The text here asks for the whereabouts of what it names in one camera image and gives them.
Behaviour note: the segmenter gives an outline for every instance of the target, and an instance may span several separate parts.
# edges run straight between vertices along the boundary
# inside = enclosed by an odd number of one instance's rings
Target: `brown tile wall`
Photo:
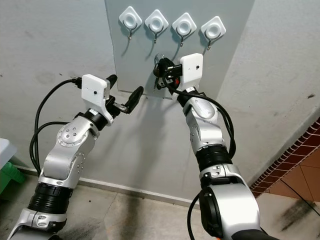
[[[250,189],[256,198],[264,192],[299,198],[280,179],[306,200],[320,202],[320,118],[258,177]]]

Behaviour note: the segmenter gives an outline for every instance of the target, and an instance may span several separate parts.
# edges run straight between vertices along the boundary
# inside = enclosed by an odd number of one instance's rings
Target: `white wall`
[[[320,2],[311,0],[254,4],[218,97],[232,116],[234,162],[248,181],[317,115],[319,9]],[[18,147],[21,165],[32,166],[29,142],[45,94],[70,76],[114,72],[103,0],[1,1],[0,136]],[[113,94],[119,102],[128,97]],[[48,101],[40,121],[69,121],[83,110],[79,90],[68,86]],[[57,130],[40,135],[42,159]],[[198,173],[181,108],[144,97],[132,115],[103,130],[83,177],[191,199],[200,189]]]

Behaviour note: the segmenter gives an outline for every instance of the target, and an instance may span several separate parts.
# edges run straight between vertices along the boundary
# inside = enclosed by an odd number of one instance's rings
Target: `green stool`
[[[11,162],[7,162],[0,170],[0,194],[11,179],[22,184],[25,181],[25,176]]]

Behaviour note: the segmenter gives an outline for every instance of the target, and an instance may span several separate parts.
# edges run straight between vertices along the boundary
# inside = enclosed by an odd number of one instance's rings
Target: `black cable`
[[[54,88],[51,89],[51,91],[44,97],[44,99],[42,100],[42,102],[40,103],[37,111],[36,111],[36,115],[35,115],[35,120],[34,120],[34,133],[37,132],[38,130],[38,126],[39,126],[39,117],[40,117],[40,112],[43,108],[43,106],[45,105],[46,101],[48,100],[48,98],[61,86],[68,84],[68,83],[74,83],[77,84],[78,78],[74,78],[74,79],[68,79],[65,81],[60,82],[58,85],[56,85]],[[35,136],[34,139],[34,161],[37,163],[37,166],[40,168],[40,162],[39,162],[39,145],[38,145],[38,137]]]
[[[283,181],[282,179],[280,179],[281,182],[283,182],[288,188],[290,188],[292,191],[294,191],[295,194],[297,194],[306,204],[308,204],[308,206],[320,217],[320,213],[313,207],[311,206],[310,203],[308,203],[307,200],[305,200],[299,193],[297,193],[296,190],[294,190],[288,183],[286,183],[285,181]]]
[[[65,122],[65,121],[51,121],[51,122],[47,122],[47,123],[41,125],[41,126],[35,131],[35,133],[33,134],[32,138],[31,138],[31,141],[30,141],[29,154],[30,154],[30,158],[31,158],[32,164],[33,164],[33,166],[35,167],[36,172],[38,173],[38,176],[40,175],[41,168],[40,168],[39,163],[36,161],[35,155],[34,155],[34,144],[36,143],[36,142],[35,142],[36,139],[38,139],[38,134],[41,132],[42,129],[44,129],[44,128],[47,127],[47,126],[50,126],[50,125],[65,125],[65,124],[68,124],[68,122]]]
[[[209,101],[210,103],[214,104],[218,111],[221,113],[222,117],[223,117],[223,121],[225,124],[225,127],[228,131],[229,137],[230,137],[230,147],[229,147],[229,155],[230,158],[232,159],[233,156],[236,153],[236,142],[235,142],[235,131],[234,131],[234,125],[232,123],[231,117],[229,115],[229,113],[227,112],[227,110],[217,101],[213,100],[212,98],[208,97],[208,96],[204,96],[204,95],[200,95],[200,94],[192,94],[189,92],[183,92],[183,91],[179,91],[174,89],[172,86],[170,86],[167,82],[166,76],[169,74],[169,72],[167,71],[163,78],[162,81],[164,83],[164,85],[172,92],[182,95],[182,96],[186,96],[186,97],[192,97],[192,98],[199,98],[199,99],[204,99]]]
[[[191,228],[191,213],[192,213],[192,209],[194,208],[196,202],[199,199],[199,194],[200,193],[198,193],[195,196],[195,198],[192,200],[192,202],[191,202],[191,204],[189,206],[187,217],[186,217],[186,225],[187,225],[189,237],[190,237],[191,240],[195,240],[195,237],[194,237],[194,234],[192,233],[192,228]]]

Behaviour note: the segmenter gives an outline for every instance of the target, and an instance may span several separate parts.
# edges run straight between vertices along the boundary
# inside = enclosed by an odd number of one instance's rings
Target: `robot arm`
[[[91,74],[81,78],[81,97],[85,113],[64,125],[57,134],[53,149],[45,158],[35,193],[24,208],[8,240],[59,239],[56,233],[67,221],[69,198],[85,167],[100,131],[111,126],[121,112],[129,114],[138,104],[144,88],[138,87],[126,104],[115,102],[110,89],[116,75],[107,80]]]
[[[190,129],[200,170],[202,190],[198,197],[203,228],[211,236],[224,240],[275,240],[262,232],[256,199],[232,163],[234,152],[227,151],[218,124],[218,107],[198,93],[203,56],[199,53],[184,56],[180,65],[174,65],[158,54],[155,63],[153,73],[162,78],[157,80],[156,87],[168,88],[183,107]]]

